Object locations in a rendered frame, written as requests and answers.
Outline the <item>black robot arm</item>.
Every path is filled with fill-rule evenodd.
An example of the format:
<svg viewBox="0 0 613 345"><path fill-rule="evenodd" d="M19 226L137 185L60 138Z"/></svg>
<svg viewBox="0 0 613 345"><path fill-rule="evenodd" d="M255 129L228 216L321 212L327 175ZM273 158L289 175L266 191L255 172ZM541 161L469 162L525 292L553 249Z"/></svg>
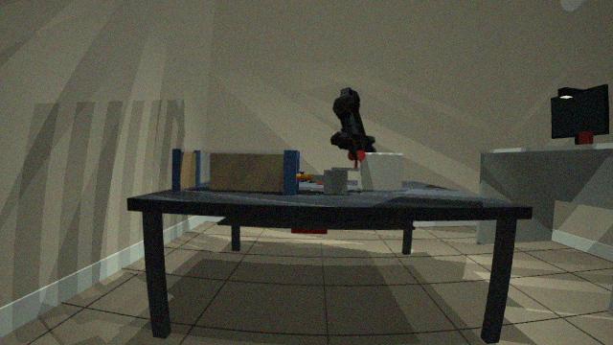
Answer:
<svg viewBox="0 0 613 345"><path fill-rule="evenodd" d="M356 124L359 124L357 129L358 133L362 134L360 136L362 139L366 136L366 133L359 113L359 96L350 87L342 89L340 92L340 97L334 100L333 111L341 120L342 125L348 121L355 121ZM365 148L364 152L376 152L376 148L371 145Z"/></svg>

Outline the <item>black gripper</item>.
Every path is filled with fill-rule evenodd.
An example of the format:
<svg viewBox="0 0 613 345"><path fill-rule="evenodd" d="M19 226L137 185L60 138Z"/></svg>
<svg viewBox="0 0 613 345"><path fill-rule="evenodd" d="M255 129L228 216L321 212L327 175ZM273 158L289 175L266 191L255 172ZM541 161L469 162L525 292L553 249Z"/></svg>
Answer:
<svg viewBox="0 0 613 345"><path fill-rule="evenodd" d="M342 125L341 131L337 131L330 138L332 145L338 145L339 141L343 141L341 147L348 149L355 160L357 159L356 153L359 150L364 151L365 148L375 143L375 138L373 136L365 136L361 139L360 136L362 136L362 134L358 133L358 127L359 124L356 124L355 121L348 121Z"/></svg>

